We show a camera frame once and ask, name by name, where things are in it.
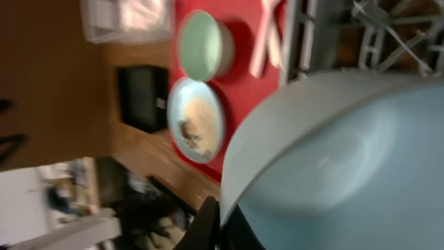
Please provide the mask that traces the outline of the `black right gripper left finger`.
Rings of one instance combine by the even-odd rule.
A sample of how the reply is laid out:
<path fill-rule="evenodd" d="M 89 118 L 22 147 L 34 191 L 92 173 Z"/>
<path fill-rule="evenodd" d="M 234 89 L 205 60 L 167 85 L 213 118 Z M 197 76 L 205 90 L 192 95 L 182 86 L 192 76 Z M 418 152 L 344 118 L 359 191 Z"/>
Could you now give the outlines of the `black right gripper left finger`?
<path fill-rule="evenodd" d="M 215 250 L 218 234 L 219 203 L 214 197 L 207 197 L 173 250 Z"/>

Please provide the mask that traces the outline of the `light blue bowl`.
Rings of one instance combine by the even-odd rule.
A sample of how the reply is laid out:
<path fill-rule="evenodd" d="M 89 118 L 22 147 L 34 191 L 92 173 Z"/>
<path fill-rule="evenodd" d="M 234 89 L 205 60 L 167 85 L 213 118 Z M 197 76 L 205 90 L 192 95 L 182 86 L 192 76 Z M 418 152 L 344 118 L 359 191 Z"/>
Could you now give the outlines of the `light blue bowl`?
<path fill-rule="evenodd" d="M 265 249 L 442 249 L 443 79 L 324 72 L 258 104 L 228 145 L 220 227 Z"/>

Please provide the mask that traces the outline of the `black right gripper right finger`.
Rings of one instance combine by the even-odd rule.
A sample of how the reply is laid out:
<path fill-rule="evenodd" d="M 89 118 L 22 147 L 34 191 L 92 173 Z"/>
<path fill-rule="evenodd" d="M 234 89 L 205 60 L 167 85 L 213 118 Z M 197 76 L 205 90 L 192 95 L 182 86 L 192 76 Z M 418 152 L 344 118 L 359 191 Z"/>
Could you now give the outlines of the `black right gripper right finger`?
<path fill-rule="evenodd" d="M 265 250 L 239 206 L 235 207 L 225 225 L 225 249 Z"/>

